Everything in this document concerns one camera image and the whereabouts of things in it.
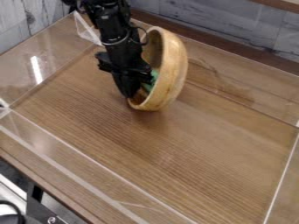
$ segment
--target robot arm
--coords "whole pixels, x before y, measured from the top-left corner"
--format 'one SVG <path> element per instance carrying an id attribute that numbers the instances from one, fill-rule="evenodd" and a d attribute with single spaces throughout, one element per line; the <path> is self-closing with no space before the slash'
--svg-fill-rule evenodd
<path id="1" fill-rule="evenodd" d="M 107 48 L 96 54 L 99 69 L 112 73 L 122 94 L 132 98 L 142 83 L 152 83 L 152 68 L 142 58 L 146 43 L 140 42 L 139 28 L 131 23 L 127 0 L 82 0 L 80 3 Z"/>

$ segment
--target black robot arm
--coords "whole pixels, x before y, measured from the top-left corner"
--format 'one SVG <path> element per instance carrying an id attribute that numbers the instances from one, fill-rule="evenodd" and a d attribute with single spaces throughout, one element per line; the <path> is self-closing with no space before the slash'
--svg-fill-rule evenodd
<path id="1" fill-rule="evenodd" d="M 96 54 L 99 69 L 112 73 L 122 94 L 132 98 L 142 83 L 152 83 L 152 68 L 142 58 L 146 43 L 140 42 L 138 27 L 131 22 L 127 0 L 82 0 L 80 3 L 107 48 Z"/>

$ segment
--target wooden bowl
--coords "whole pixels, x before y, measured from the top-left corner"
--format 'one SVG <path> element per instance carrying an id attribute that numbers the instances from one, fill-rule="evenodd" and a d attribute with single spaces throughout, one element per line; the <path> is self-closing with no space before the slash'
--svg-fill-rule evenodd
<path id="1" fill-rule="evenodd" d="M 134 109 L 158 111 L 177 99 L 183 90 L 189 57 L 183 42 L 174 33 L 161 27 L 152 27 L 147 32 L 150 42 L 144 47 L 143 58 L 159 76 L 152 91 L 148 93 L 142 88 L 128 103 Z"/>

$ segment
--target black cable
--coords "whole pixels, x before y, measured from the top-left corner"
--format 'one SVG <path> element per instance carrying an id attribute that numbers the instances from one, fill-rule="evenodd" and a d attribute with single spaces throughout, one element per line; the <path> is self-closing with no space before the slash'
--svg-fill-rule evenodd
<path id="1" fill-rule="evenodd" d="M 14 208 L 14 210 L 16 211 L 16 215 L 18 215 L 18 224 L 24 224 L 24 217 L 23 217 L 19 207 L 12 202 L 10 202 L 7 200 L 0 200 L 0 205 L 7 205 Z"/>

